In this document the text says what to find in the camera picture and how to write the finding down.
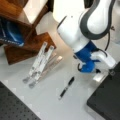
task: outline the cable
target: cable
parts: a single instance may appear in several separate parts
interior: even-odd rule
[[[105,51],[108,49],[109,44],[110,44],[110,31],[108,32],[108,42],[107,42],[107,45],[105,47]]]

